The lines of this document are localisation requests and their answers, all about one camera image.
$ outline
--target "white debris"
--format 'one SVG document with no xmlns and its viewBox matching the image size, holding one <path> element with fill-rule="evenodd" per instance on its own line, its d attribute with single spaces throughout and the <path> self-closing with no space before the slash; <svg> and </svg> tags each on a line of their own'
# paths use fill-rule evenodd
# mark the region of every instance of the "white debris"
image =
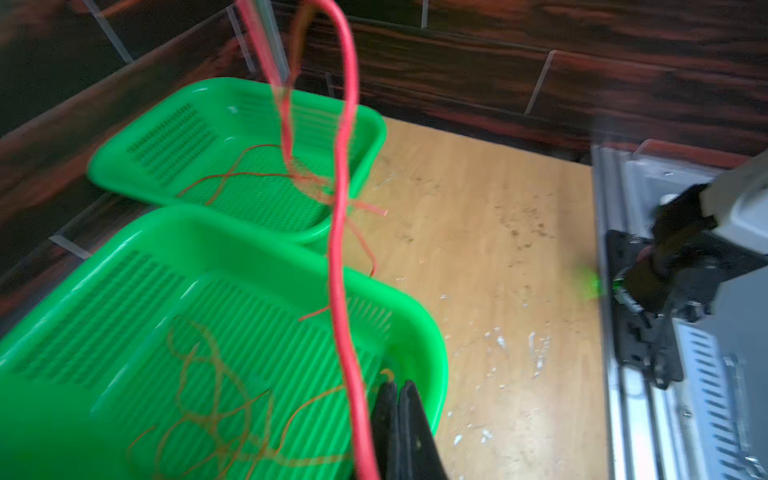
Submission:
<svg viewBox="0 0 768 480">
<path fill-rule="evenodd" d="M 547 350 L 549 349 L 549 337 L 546 336 L 542 340 L 544 341 L 544 346 L 542 346 L 541 351 L 536 358 L 536 373 L 533 375 L 533 378 L 538 377 L 541 370 L 544 368 L 544 355 L 547 354 Z"/>
<path fill-rule="evenodd" d="M 536 332 L 531 332 L 531 335 L 528 335 L 528 353 L 531 354 L 531 358 L 536 356 L 536 348 L 533 346 L 533 341 L 536 338 Z"/>
<path fill-rule="evenodd" d="M 388 181 L 390 181 L 390 180 L 392 179 L 392 177 L 394 177 L 394 176 L 395 176 L 395 174 L 391 174 L 391 175 L 389 175 L 387 178 L 385 178 L 385 179 L 384 179 L 384 181 L 383 181 L 383 182 L 380 182 L 378 185 L 376 185 L 376 186 L 373 188 L 373 190 L 375 190 L 375 189 L 377 189 L 377 188 L 381 187 L 383 184 L 385 184 L 385 183 L 387 183 Z"/>
</svg>

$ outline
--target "wooden tabletop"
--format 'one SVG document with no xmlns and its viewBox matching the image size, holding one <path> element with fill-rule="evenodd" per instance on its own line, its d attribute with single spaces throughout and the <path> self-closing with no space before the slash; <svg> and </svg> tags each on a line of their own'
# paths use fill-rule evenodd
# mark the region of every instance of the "wooden tabletop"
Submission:
<svg viewBox="0 0 768 480">
<path fill-rule="evenodd" d="M 387 120 L 356 211 L 378 280 L 445 337 L 436 441 L 459 480 L 607 478 L 591 169 Z M 346 262 L 370 263 L 348 236 Z"/>
</svg>

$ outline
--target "wood grain wall panel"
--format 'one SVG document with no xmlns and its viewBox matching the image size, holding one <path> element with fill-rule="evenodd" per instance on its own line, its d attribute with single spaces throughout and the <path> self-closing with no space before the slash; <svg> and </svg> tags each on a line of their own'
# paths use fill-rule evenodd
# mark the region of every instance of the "wood grain wall panel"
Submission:
<svg viewBox="0 0 768 480">
<path fill-rule="evenodd" d="M 58 234 L 94 253 L 130 222 L 153 207 L 118 194 L 106 193 L 83 210 Z"/>
<path fill-rule="evenodd" d="M 50 240 L 32 247 L 28 257 L 0 275 L 0 338 L 83 263 Z"/>
<path fill-rule="evenodd" d="M 323 89 L 326 77 L 322 72 L 305 71 L 300 80 L 313 93 L 327 94 L 327 90 Z M 340 76 L 330 75 L 330 86 L 332 96 L 343 96 L 344 86 Z M 585 129 L 433 94 L 362 83 L 360 104 L 387 117 L 512 147 L 568 157 L 568 160 L 578 159 L 590 148 L 590 132 Z M 625 144 L 632 144 L 632 148 L 640 144 L 637 139 L 625 137 L 604 137 L 602 140 L 621 140 Z"/>
<path fill-rule="evenodd" d="M 280 0 L 274 3 L 296 6 L 300 2 L 299 0 Z M 348 17 L 412 27 L 421 27 L 422 25 L 422 0 L 375 0 L 372 2 L 336 0 L 336 3 Z"/>
<path fill-rule="evenodd" d="M 122 127 L 185 85 L 248 74 L 222 11 L 0 138 L 0 251 L 19 246 L 6 260 L 23 257 L 24 247 L 33 248 L 103 194 L 84 172 Z"/>
<path fill-rule="evenodd" d="M 288 31 L 292 8 L 276 7 Z M 453 98 L 507 111 L 525 111 L 547 52 L 497 45 L 419 28 L 352 23 L 360 80 Z M 316 17 L 303 65 L 340 74 L 341 54 L 330 22 Z"/>
<path fill-rule="evenodd" d="M 93 0 L 135 59 L 184 33 L 233 0 Z M 83 0 L 69 7 L 90 16 Z"/>
<path fill-rule="evenodd" d="M 764 0 L 430 0 L 430 29 L 768 78 Z"/>
<path fill-rule="evenodd" d="M 64 0 L 0 5 L 0 137 L 124 65 L 96 20 Z"/>
<path fill-rule="evenodd" d="M 562 51 L 553 57 L 531 114 L 736 154 L 768 147 L 768 82 Z"/>
</svg>

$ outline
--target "green plastic basket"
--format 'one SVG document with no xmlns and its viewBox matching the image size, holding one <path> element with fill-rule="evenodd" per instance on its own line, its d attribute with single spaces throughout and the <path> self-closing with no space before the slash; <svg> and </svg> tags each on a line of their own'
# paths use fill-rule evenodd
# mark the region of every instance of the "green plastic basket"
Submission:
<svg viewBox="0 0 768 480">
<path fill-rule="evenodd" d="M 333 178 L 333 142 L 343 103 L 295 91 L 292 96 L 294 156 L 312 172 Z M 357 196 L 386 138 L 382 116 L 360 106 L 349 149 L 349 195 Z M 112 190 L 149 204 L 205 204 L 243 151 L 280 143 L 280 116 L 268 84 L 211 78 L 182 88 L 103 145 L 88 176 Z M 245 154 L 235 172 L 286 173 L 279 148 Z M 210 208 L 280 233 L 294 243 L 320 240 L 330 226 L 330 208 L 285 177 L 228 177 Z"/>
<path fill-rule="evenodd" d="M 329 314 L 298 321 L 328 302 L 326 268 L 198 206 L 134 221 L 0 343 L 3 477 L 211 479 L 234 458 L 226 478 L 347 480 Z M 436 429 L 448 384 L 437 326 L 404 293 L 352 270 L 345 281 L 369 405 L 388 376 L 411 379 Z"/>
</svg>

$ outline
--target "red wire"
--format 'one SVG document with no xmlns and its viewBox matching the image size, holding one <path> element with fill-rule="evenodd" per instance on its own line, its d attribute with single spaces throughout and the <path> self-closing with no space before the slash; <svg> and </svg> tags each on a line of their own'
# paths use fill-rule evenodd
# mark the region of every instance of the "red wire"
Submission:
<svg viewBox="0 0 768 480">
<path fill-rule="evenodd" d="M 237 5 L 248 22 L 252 42 L 256 45 L 257 54 L 265 68 L 267 78 L 273 87 L 278 87 L 274 60 L 269 53 L 266 38 L 253 9 L 251 0 L 237 0 Z M 288 174 L 294 174 L 293 166 L 293 130 L 290 118 L 290 95 L 296 78 L 300 72 L 300 62 L 303 56 L 304 35 L 315 14 L 316 8 L 323 10 L 336 24 L 339 35 L 341 52 L 346 75 L 344 89 L 344 105 L 339 120 L 339 131 L 333 148 L 336 178 L 333 188 L 333 212 L 331 214 L 331 231 L 328 240 L 328 277 L 330 292 L 330 309 L 333 323 L 333 335 L 336 341 L 336 353 L 339 356 L 347 399 L 349 401 L 349 417 L 352 422 L 353 447 L 355 452 L 355 467 L 357 478 L 360 480 L 379 480 L 379 470 L 376 466 L 376 455 L 373 449 L 371 425 L 369 421 L 368 401 L 365 386 L 362 381 L 357 355 L 349 331 L 349 317 L 346 310 L 346 293 L 343 276 L 343 233 L 346 219 L 347 201 L 349 199 L 349 165 L 347 148 L 355 120 L 359 100 L 359 74 L 357 70 L 357 53 L 352 31 L 341 8 L 333 0 L 306 0 L 294 17 L 291 27 L 291 62 L 290 78 L 278 100 L 281 118 L 281 145 L 283 160 L 286 162 Z"/>
</svg>

